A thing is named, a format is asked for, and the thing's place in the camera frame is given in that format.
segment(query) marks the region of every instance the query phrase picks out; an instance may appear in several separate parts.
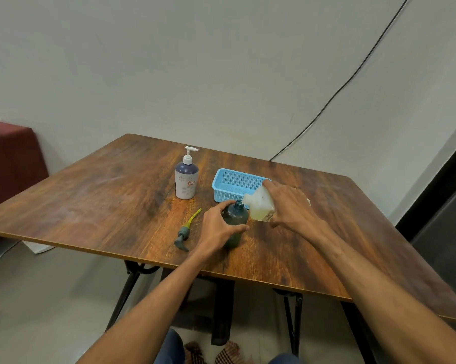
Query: checkered cloth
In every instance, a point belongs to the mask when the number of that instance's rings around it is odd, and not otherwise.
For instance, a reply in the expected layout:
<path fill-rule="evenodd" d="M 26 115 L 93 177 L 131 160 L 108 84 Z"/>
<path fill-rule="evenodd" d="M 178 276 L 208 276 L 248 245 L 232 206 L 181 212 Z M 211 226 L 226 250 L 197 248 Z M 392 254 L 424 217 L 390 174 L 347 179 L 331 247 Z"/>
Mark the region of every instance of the checkered cloth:
<path fill-rule="evenodd" d="M 184 345 L 186 360 L 184 364 L 206 364 L 203 358 L 201 348 L 196 342 L 189 342 Z M 228 341 L 225 348 L 216 356 L 214 364 L 249 364 L 252 361 L 245 362 L 240 354 L 240 347 L 233 341 Z"/>

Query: dark green bottle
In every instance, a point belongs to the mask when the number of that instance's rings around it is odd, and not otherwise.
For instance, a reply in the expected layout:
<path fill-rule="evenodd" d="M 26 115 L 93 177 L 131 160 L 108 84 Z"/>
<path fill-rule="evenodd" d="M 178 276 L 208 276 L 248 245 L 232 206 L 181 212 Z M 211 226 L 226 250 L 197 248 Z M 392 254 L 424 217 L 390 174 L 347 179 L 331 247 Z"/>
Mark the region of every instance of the dark green bottle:
<path fill-rule="evenodd" d="M 236 203 L 230 204 L 223 210 L 223 219 L 229 225 L 246 224 L 248 221 L 248 210 L 241 200 Z M 230 236 L 230 239 L 225 243 L 225 247 L 234 248 L 240 244 L 241 233 L 236 233 Z"/>

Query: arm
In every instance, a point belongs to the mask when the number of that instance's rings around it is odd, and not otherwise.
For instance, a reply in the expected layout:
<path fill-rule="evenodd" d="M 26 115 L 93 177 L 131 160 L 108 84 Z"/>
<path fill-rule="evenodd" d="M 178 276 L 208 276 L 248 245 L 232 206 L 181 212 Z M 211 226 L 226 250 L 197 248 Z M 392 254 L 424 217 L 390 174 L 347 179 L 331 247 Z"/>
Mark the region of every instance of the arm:
<path fill-rule="evenodd" d="M 188 258 L 130 312 L 105 332 L 79 359 L 77 364 L 152 364 L 164 337 L 202 266 L 246 225 L 230 226 L 221 211 L 235 201 L 228 200 L 204 214 L 203 228 Z"/>
<path fill-rule="evenodd" d="M 397 362 L 456 363 L 456 332 L 346 244 L 312 210 L 298 189 L 265 180 L 281 225 L 326 259 L 384 349 Z"/>

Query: person's left hand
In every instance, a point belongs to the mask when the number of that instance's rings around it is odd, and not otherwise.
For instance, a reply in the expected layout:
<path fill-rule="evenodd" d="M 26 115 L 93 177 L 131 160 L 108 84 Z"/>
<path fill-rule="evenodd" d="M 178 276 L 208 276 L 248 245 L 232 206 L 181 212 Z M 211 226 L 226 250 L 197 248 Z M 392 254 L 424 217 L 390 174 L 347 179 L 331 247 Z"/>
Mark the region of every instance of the person's left hand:
<path fill-rule="evenodd" d="M 201 236 L 199 237 L 198 244 L 193 249 L 193 253 L 201 253 L 204 257 L 209 258 L 215 251 L 218 251 L 225 245 L 231 235 L 248 230 L 247 225 L 231 226 L 222 218 L 221 212 L 232 203 L 235 203 L 235 201 L 226 200 L 204 213 Z"/>

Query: wooden table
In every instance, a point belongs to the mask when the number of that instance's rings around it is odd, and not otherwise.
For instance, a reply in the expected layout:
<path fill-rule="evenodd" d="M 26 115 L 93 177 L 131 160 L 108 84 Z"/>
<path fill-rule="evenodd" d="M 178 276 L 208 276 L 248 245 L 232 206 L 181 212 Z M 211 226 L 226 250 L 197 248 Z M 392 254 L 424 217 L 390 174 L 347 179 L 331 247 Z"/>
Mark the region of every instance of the wooden table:
<path fill-rule="evenodd" d="M 174 166 L 184 144 L 126 134 L 0 205 L 0 236 L 176 267 L 179 227 L 216 203 L 211 183 L 219 168 L 299 187 L 315 212 L 354 249 L 438 315 L 456 320 L 456 295 L 348 177 L 200 148 L 196 195 L 175 197 Z M 186 242 L 193 248 L 202 214 Z M 237 249 L 220 251 L 202 273 L 316 293 L 351 297 L 316 250 L 294 233 L 248 223 Z"/>

